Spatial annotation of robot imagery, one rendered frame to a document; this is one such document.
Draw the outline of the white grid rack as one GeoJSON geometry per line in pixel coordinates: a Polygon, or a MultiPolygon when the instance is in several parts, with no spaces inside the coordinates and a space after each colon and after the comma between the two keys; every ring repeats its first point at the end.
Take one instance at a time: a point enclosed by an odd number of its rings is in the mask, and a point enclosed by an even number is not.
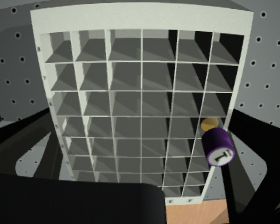
{"type": "Polygon", "coordinates": [[[231,0],[50,0],[30,13],[71,180],[147,183],[166,205],[201,204],[215,166],[200,117],[227,131],[254,12],[231,0]]]}

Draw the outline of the grey curved work surface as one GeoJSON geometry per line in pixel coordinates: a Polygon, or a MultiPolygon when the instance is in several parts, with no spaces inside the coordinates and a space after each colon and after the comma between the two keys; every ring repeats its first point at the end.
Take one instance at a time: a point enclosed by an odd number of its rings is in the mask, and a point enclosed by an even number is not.
{"type": "MultiPolygon", "coordinates": [[[[0,128],[49,107],[30,13],[48,1],[0,0],[0,128]]],[[[280,0],[231,1],[254,12],[234,109],[280,128],[280,0]]],[[[18,159],[18,176],[33,177],[50,134],[18,159]]],[[[232,137],[257,190],[266,175],[266,163],[233,133],[232,137]]],[[[203,201],[223,199],[221,167],[215,167],[203,201]]]]}

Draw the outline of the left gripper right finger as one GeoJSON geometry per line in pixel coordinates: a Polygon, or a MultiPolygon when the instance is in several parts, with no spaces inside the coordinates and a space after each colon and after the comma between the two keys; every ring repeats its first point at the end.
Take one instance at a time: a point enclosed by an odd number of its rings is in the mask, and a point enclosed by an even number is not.
{"type": "Polygon", "coordinates": [[[265,224],[280,209],[280,128],[233,108],[227,133],[235,151],[230,163],[221,166],[229,224],[265,224]],[[257,190],[231,133],[266,162],[267,173],[257,190]]]}

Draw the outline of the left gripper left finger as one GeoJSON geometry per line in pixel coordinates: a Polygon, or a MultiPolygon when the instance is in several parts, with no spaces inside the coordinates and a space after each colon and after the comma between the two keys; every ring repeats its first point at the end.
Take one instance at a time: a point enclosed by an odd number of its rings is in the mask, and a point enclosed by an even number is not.
{"type": "Polygon", "coordinates": [[[43,157],[33,177],[59,180],[63,153],[49,107],[0,128],[0,173],[17,175],[17,160],[50,132],[43,157]]]}

